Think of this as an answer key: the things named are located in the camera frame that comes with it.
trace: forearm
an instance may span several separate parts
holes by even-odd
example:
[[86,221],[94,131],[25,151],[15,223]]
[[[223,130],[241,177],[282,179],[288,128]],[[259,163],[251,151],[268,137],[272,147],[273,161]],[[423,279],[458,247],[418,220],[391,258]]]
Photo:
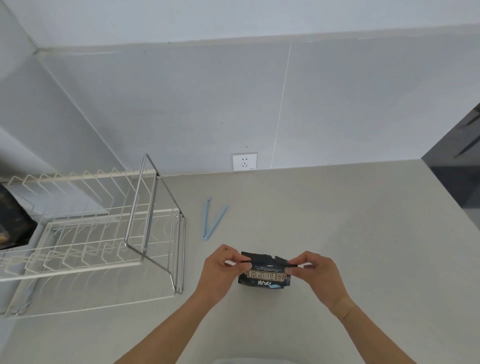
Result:
[[366,364],[415,364],[358,306],[340,322]]
[[212,305],[206,299],[194,293],[177,311],[115,363],[176,363],[211,308]]

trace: dish rack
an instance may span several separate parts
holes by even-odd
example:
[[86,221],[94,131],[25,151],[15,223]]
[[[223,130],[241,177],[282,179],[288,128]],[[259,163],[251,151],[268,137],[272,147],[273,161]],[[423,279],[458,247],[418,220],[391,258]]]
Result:
[[185,216],[145,154],[138,171],[12,177],[38,226],[0,251],[6,317],[51,315],[183,291]]

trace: electrical socket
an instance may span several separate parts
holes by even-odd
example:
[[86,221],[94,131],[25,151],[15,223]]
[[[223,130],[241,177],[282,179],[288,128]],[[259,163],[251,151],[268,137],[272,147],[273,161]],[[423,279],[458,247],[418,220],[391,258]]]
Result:
[[257,169],[257,153],[233,154],[233,170]]

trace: hand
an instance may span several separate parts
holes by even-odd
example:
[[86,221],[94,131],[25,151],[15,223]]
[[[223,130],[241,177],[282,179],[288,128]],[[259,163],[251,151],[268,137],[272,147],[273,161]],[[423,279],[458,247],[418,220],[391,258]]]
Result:
[[350,306],[354,303],[350,299],[340,272],[332,259],[320,254],[304,252],[288,262],[291,264],[311,263],[303,268],[285,268],[285,272],[310,284],[318,299],[335,316],[343,316],[346,309],[351,310]]
[[[225,263],[227,260],[236,264]],[[221,245],[205,259],[195,294],[206,299],[212,307],[215,306],[225,297],[233,280],[252,267],[251,263],[242,263],[246,260],[250,258],[228,245]]]

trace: person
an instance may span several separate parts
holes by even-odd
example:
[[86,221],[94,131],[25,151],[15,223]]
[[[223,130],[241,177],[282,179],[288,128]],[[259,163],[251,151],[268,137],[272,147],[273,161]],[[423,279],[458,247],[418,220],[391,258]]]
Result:
[[[118,359],[116,364],[174,364],[205,315],[227,294],[233,280],[252,267],[250,258],[222,245],[204,263],[195,292],[169,318]],[[332,259],[304,252],[288,261],[304,267],[285,268],[307,282],[318,299],[344,326],[366,364],[415,364],[352,301]]]

